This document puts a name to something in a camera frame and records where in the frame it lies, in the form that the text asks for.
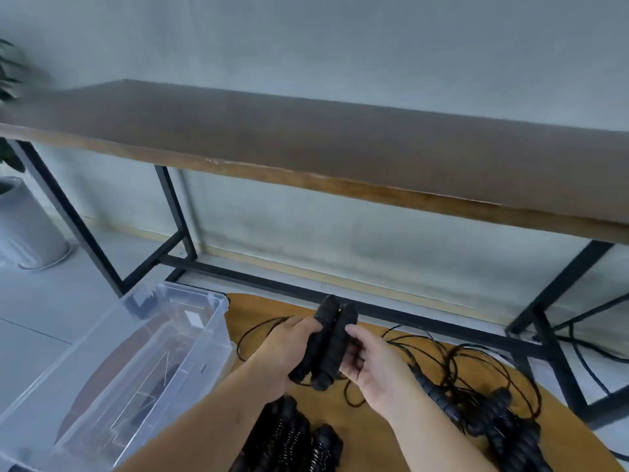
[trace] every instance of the baseboard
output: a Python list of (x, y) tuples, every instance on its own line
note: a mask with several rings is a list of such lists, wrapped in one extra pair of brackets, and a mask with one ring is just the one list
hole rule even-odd
[[(70, 230), (61, 217), (56, 212), (49, 212), (53, 221), (58, 225), (64, 233), (71, 235)], [(150, 240), (156, 240), (158, 242), (166, 241), (169, 236), (163, 233), (157, 233), (154, 231), (138, 229), (129, 225), (118, 225), (109, 222), (103, 222), (101, 220), (93, 219), (90, 217), (82, 216), (83, 221), (87, 226), (94, 228), (105, 229), (115, 231), (118, 233), (124, 233), (127, 235), (134, 235), (136, 237), (148, 238)], [(480, 309), (470, 308), (463, 305), (457, 305), (448, 303), (446, 301), (435, 300), (433, 298), (427, 298), (412, 293), (405, 293), (403, 291), (397, 291), (391, 288), (386, 288), (378, 285), (371, 285), (369, 283), (348, 279), (345, 277), (335, 276), (328, 273), (322, 273), (315, 270), (304, 269), (301, 267), (295, 267), (292, 265), (282, 264), (279, 262), (273, 262), (260, 257), (255, 257), (246, 253), (233, 252), (231, 250), (225, 250), (224, 248), (218, 248), (216, 246), (208, 246), (199, 242), (194, 242), (195, 248), (198, 252), (208, 253), (216, 257), (225, 258), (228, 260), (241, 262), (256, 267), (261, 267), (285, 274), (295, 275), (297, 277), (314, 280), (321, 283), (328, 283), (335, 286), (351, 289), (354, 291), (360, 291), (362, 293), (369, 293), (383, 298), (389, 298), (392, 300), (403, 301), (412, 305), (425, 306), (427, 308), (437, 309), (439, 311), (446, 311), (447, 313), (453, 313), (455, 315), (461, 315), (463, 317), (475, 318), (477, 320), (494, 323), (497, 325), (508, 325), (513, 317), (508, 315), (501, 315), (499, 313), (491, 311), (483, 311)], [(608, 331), (597, 330), (595, 328), (582, 328), (580, 336), (586, 341), (591, 341), (596, 344), (605, 345), (609, 349), (619, 352), (620, 354), (629, 355), (629, 341), (609, 333)]]

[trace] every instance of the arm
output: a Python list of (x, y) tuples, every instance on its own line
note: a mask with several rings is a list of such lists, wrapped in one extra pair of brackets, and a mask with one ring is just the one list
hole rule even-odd
[(117, 472), (227, 471), (264, 404), (286, 392), (314, 318), (292, 317), (277, 326), (248, 361), (214, 391), (125, 461)]
[(413, 472), (496, 472), (382, 338), (357, 325), (348, 325), (346, 331), (357, 341), (348, 347), (341, 372), (389, 422)]

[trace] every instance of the plastic storage bin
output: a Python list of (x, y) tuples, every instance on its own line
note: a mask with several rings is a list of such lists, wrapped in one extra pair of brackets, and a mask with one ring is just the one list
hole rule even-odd
[(138, 285), (2, 415), (0, 457), (108, 471), (210, 392), (234, 361), (222, 294)]

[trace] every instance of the brown tabletop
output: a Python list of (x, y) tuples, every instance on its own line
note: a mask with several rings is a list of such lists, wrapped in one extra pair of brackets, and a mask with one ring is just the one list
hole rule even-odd
[[(289, 315), (313, 315), (312, 309), (269, 300), (251, 294), (230, 294), (230, 309), (225, 318), (232, 341), (237, 342), (249, 328), (273, 317)], [(363, 324), (381, 335), (385, 328)], [(241, 353), (248, 357), (264, 340), (268, 328), (258, 328), (242, 343)], [(412, 339), (415, 345), (438, 357), (436, 347), (424, 339)], [(439, 365), (422, 354), (416, 358), (421, 369), (432, 381), (442, 379)], [(457, 359), (459, 375), (476, 390), (485, 394), (506, 385), (505, 379), (489, 366), (473, 359)], [(524, 394), (535, 401), (530, 385), (512, 368), (509, 368), (515, 383)], [(345, 381), (337, 381), (324, 393), (292, 384), (289, 393), (297, 400), (302, 411), (314, 427), (324, 422), (332, 424), (343, 439), (343, 455), (338, 472), (408, 472), (408, 467), (399, 449), (393, 431), (369, 406), (352, 408), (345, 403), (343, 387)], [(548, 391), (542, 392), (542, 414), (538, 422), (542, 427), (540, 447), (545, 459), (555, 472), (622, 472), (623, 468), (602, 442), (566, 406)], [(526, 417), (528, 408), (517, 392), (512, 389), (512, 409)], [(353, 387), (350, 399), (358, 402), (360, 392)], [(487, 453), (487, 443), (475, 440), (474, 444)]]
[(629, 133), (120, 80), (0, 135), (629, 244)]

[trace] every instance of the tiled floor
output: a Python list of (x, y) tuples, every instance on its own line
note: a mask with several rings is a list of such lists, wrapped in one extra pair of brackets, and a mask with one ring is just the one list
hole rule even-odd
[[(94, 234), (122, 276), (131, 272), (159, 246), (159, 243), (153, 240), (119, 233), (95, 231)], [(311, 289), (324, 289), (328, 293), (409, 313), (448, 320), (495, 333), (501, 333), (502, 330), (498, 325), (479, 320), (458, 317), (366, 293), (356, 293), (333, 285), (300, 279), (225, 259), (215, 257), (209, 261), (217, 266), (240, 269)], [(163, 266), (155, 268), (147, 279), (162, 280), (168, 275), (169, 270)], [(212, 281), (196, 275), (188, 275), (182, 282), (226, 293), (250, 291), (274, 298), (272, 294), (221, 281)], [(39, 272), (24, 272), (0, 265), (0, 299), (0, 354), (3, 358), (0, 364), (1, 412), (116, 301), (116, 296), (92, 265), (87, 254), (78, 249), (64, 263)], [(294, 301), (294, 303), (314, 306), (299, 301)], [(586, 398), (592, 401), (602, 397), (600, 389), (578, 364), (573, 351), (566, 348), (566, 354), (584, 389)], [(629, 366), (611, 363), (586, 350), (584, 356), (610, 389), (614, 390), (629, 383)], [(532, 365), (539, 383), (561, 398), (559, 386), (550, 367), (541, 361), (533, 361)], [(597, 435), (607, 446), (625, 454), (629, 453), (629, 443), (626, 440), (629, 437), (629, 419), (603, 428), (597, 431)], [(6, 463), (0, 459), (0, 470), (5, 470), (3, 465)], [(629, 464), (623, 465), (629, 470)]]

